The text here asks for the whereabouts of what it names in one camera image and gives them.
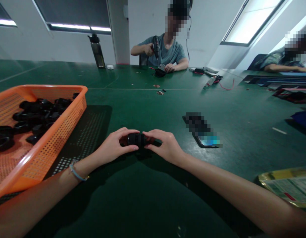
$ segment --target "drill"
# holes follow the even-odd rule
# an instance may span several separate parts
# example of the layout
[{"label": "drill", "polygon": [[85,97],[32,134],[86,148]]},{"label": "drill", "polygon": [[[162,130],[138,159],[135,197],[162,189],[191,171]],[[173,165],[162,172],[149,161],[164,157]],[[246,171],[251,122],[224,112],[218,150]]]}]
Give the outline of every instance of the drill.
[{"label": "drill", "polygon": [[157,58],[157,64],[159,64],[160,46],[159,46],[159,37],[158,36],[153,37],[152,50],[155,54],[155,57]]}]

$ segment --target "wire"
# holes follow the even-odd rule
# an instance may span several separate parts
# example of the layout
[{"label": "wire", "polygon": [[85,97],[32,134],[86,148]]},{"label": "wire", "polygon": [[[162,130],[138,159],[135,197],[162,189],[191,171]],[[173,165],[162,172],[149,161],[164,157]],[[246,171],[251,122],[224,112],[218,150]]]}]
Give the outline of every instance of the wire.
[{"label": "wire", "polygon": [[233,79],[232,88],[230,88],[230,89],[224,88],[224,87],[221,85],[221,83],[219,82],[219,80],[218,80],[218,83],[219,83],[220,87],[222,87],[222,88],[225,89],[225,90],[233,90],[233,88],[234,88],[234,86],[235,86],[235,79]]},{"label": "wire", "polygon": [[[189,26],[189,30],[188,30],[188,32],[190,32],[190,28],[191,28],[191,26],[192,26],[192,18],[191,18],[191,16],[189,16],[189,19],[190,19],[190,26]],[[189,51],[188,51],[187,39],[186,39],[186,49],[187,49],[187,54],[188,54],[188,63],[189,63],[190,56],[189,56]]]}]

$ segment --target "blue bracelet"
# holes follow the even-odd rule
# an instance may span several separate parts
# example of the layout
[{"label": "blue bracelet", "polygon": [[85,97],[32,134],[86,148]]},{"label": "blue bracelet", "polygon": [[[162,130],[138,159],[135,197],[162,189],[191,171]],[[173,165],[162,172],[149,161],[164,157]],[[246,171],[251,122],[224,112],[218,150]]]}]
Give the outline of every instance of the blue bracelet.
[{"label": "blue bracelet", "polygon": [[75,171],[75,169],[74,169],[74,164],[77,162],[77,160],[75,160],[75,161],[73,161],[70,165],[69,165],[69,167],[70,167],[70,171],[78,178],[78,179],[80,179],[81,181],[87,181],[87,179],[89,179],[89,176],[87,177],[87,178],[82,178],[82,177],[80,177],[79,175],[78,175],[78,173]]}]

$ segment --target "orange basket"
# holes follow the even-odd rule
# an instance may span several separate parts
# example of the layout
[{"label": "orange basket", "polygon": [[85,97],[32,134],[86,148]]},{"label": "orange basket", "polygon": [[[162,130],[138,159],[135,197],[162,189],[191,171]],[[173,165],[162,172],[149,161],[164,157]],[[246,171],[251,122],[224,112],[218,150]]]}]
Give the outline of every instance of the orange basket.
[{"label": "orange basket", "polygon": [[69,85],[20,85],[0,93],[0,126],[14,126],[12,115],[22,111],[19,104],[44,98],[54,102],[58,98],[78,97],[69,105],[43,137],[35,144],[26,142],[31,132],[14,136],[15,145],[0,152],[0,197],[28,189],[40,183],[77,122],[85,111],[87,92],[85,86]]}]

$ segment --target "water bottle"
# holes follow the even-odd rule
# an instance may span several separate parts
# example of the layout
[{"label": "water bottle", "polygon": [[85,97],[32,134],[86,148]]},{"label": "water bottle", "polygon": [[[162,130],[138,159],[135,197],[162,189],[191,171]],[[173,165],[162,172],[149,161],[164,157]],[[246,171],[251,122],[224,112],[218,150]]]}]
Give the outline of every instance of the water bottle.
[{"label": "water bottle", "polygon": [[97,34],[92,34],[88,36],[91,44],[91,49],[93,50],[94,57],[98,68],[106,68],[104,64],[103,54],[100,46],[100,40]]}]

